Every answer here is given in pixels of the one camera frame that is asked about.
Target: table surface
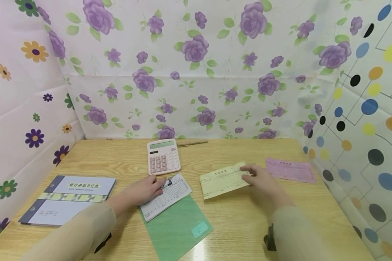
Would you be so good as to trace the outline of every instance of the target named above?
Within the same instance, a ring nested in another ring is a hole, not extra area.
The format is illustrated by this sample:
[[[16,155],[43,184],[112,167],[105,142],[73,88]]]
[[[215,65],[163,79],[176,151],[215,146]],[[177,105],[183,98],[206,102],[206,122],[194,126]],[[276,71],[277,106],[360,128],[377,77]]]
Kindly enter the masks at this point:
[[[113,193],[118,193],[125,186],[148,175],[146,144],[149,141],[78,142],[1,233],[0,261],[18,260],[55,229],[21,225],[17,221],[56,175],[114,177],[117,183]],[[182,165],[180,172],[193,190],[192,197],[214,228],[180,260],[278,260],[276,252],[268,252],[263,242],[271,214],[267,201],[254,193],[252,187],[204,201],[199,176],[240,161],[264,167],[266,157],[306,162],[308,158],[298,143],[290,138],[209,140],[207,144],[179,148],[179,157]],[[313,223],[336,260],[373,260],[315,170],[314,174],[316,184],[283,179],[278,182]],[[112,234],[108,244],[86,260],[158,260],[137,209],[128,218],[118,220]]]

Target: pink receipt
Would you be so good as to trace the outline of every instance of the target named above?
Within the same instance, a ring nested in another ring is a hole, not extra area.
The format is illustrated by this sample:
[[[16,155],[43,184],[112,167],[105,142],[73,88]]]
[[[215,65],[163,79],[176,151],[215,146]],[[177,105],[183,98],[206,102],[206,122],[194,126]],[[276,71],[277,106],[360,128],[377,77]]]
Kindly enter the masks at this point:
[[[314,173],[312,173],[311,164],[309,163],[267,158],[266,166],[267,170],[275,178],[315,183]]]

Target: sleeve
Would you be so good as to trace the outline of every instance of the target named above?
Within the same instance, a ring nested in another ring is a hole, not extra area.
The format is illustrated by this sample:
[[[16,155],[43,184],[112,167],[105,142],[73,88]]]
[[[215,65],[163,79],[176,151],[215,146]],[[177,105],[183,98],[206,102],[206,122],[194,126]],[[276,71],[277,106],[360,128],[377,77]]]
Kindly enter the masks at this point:
[[[105,241],[116,225],[116,215],[106,203],[87,207],[34,245],[20,261],[78,261]]]
[[[332,261],[320,236],[296,207],[285,206],[273,214],[273,232],[280,261]]]

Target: green plastic folder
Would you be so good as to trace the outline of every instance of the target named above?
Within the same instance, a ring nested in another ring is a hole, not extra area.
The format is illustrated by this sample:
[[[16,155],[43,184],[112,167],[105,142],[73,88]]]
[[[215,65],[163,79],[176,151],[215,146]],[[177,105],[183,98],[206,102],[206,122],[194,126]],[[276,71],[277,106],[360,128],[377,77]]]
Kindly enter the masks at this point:
[[[141,218],[160,261],[177,261],[213,231],[193,198],[188,195],[150,222]]]

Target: paper form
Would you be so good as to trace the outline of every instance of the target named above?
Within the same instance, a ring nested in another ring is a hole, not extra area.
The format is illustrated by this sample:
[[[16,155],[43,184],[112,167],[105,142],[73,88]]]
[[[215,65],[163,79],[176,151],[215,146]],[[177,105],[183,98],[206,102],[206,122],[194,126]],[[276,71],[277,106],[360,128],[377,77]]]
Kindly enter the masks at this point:
[[[203,199],[213,198],[247,186],[248,183],[241,178],[243,174],[249,175],[248,171],[240,171],[240,167],[244,165],[244,162],[239,162],[234,166],[201,175],[199,178],[202,186]]]

